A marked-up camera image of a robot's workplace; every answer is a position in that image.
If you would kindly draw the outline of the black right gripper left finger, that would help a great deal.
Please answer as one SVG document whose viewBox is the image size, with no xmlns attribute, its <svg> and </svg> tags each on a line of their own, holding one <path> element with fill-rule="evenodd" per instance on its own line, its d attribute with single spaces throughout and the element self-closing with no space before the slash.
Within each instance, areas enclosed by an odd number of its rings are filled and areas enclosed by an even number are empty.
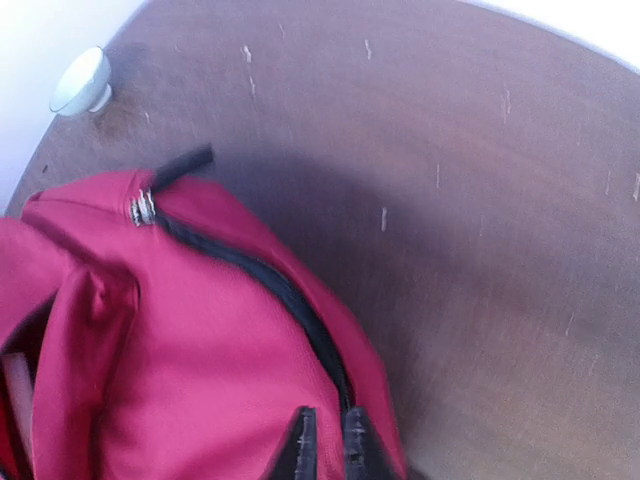
<svg viewBox="0 0 640 480">
<path fill-rule="evenodd" d="M 279 452 L 269 471 L 270 479 L 316 480 L 318 439 L 316 411 L 300 407 L 289 425 Z"/>
</svg>

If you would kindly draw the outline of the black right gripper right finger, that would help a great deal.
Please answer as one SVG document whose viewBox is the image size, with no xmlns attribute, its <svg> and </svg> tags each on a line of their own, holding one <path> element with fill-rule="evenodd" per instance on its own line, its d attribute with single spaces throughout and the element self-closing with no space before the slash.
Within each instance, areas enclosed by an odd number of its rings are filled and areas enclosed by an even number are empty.
<svg viewBox="0 0 640 480">
<path fill-rule="evenodd" d="M 347 480 L 400 478 L 364 408 L 354 407 L 346 413 L 343 437 Z"/>
</svg>

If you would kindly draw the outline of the red student backpack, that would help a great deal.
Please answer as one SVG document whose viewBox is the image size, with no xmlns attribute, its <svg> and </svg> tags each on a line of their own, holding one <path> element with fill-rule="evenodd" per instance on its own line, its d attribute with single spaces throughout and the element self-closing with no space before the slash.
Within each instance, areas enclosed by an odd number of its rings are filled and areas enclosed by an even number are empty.
<svg viewBox="0 0 640 480">
<path fill-rule="evenodd" d="M 1 220 L 5 479 L 270 479 L 300 407 L 317 479 L 364 408 L 407 466 L 384 369 L 344 305 L 219 184 L 204 146 L 33 195 Z"/>
</svg>

